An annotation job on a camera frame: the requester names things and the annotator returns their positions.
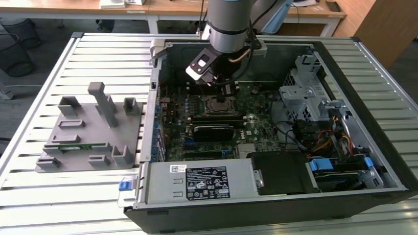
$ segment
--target motherboard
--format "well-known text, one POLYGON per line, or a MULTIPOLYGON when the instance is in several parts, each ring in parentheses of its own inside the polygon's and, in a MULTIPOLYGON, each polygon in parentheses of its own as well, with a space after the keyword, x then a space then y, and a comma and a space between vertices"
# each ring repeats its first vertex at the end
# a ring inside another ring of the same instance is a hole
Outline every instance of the motherboard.
POLYGON ((161 86, 165 161, 245 158, 280 149, 270 119, 275 91, 258 83, 236 83, 232 96, 208 87, 161 86))

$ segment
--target metal bracket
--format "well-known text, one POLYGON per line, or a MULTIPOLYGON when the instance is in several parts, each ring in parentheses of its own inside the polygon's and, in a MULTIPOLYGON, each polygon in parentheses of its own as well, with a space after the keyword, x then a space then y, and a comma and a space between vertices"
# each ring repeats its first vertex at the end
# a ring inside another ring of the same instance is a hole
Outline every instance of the metal bracket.
POLYGON ((255 179, 255 185, 258 188, 264 187, 264 181, 263 181, 263 176, 262 176, 262 171, 255 170, 254 171, 254 179, 255 179))
POLYGON ((346 107, 346 103, 343 100, 331 100, 326 104, 326 109, 340 109, 346 107))
POLYGON ((167 46, 165 46, 164 39, 153 39, 151 41, 151 47, 149 47, 151 65, 155 65, 156 59, 167 54, 165 48, 167 46))

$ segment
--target blue tab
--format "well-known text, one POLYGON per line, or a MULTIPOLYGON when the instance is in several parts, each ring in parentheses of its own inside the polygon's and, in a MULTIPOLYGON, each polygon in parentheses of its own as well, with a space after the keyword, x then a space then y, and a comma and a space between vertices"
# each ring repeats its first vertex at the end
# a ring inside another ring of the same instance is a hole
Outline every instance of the blue tab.
POLYGON ((223 150, 221 150, 221 156, 225 157, 228 152, 229 152, 228 149, 223 149, 223 150))
POLYGON ((370 169, 372 167, 372 161, 371 161, 370 157, 364 157, 364 162, 366 162, 366 165, 370 169))
POLYGON ((155 106, 155 114, 160 114, 161 112, 161 107, 159 105, 155 106))
POLYGON ((315 171, 315 170, 332 170, 334 169, 331 161, 327 158, 315 158, 315 159, 312 159, 312 161, 310 161, 308 165, 310 165, 312 171, 315 171))
POLYGON ((119 182, 119 191, 131 191, 133 188, 132 185, 132 181, 119 182))
POLYGON ((314 162, 308 162, 308 166, 311 167, 312 171, 318 170, 318 167, 314 162))

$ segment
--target desk leg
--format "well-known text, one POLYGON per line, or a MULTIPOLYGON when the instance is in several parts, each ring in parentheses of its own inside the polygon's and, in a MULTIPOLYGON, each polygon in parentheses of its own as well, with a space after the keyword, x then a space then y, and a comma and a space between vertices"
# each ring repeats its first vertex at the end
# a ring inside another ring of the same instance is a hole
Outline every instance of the desk leg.
POLYGON ((5 87, 5 85, 0 82, 0 97, 4 100, 10 100, 13 98, 14 94, 12 91, 5 87))
POLYGON ((147 21, 148 21, 148 28, 151 34, 157 34, 157 16, 156 15, 147 15, 147 21))
POLYGON ((328 22, 324 27, 324 30, 322 30, 320 37, 332 37, 339 21, 340 21, 339 18, 334 19, 328 18, 328 22))

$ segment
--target warning label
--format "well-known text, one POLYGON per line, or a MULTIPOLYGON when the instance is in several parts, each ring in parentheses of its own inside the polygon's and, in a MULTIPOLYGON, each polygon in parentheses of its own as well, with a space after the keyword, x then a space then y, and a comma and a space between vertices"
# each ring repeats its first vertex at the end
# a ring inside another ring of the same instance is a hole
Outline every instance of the warning label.
POLYGON ((225 166, 185 169, 185 197, 189 201, 229 197, 225 166))

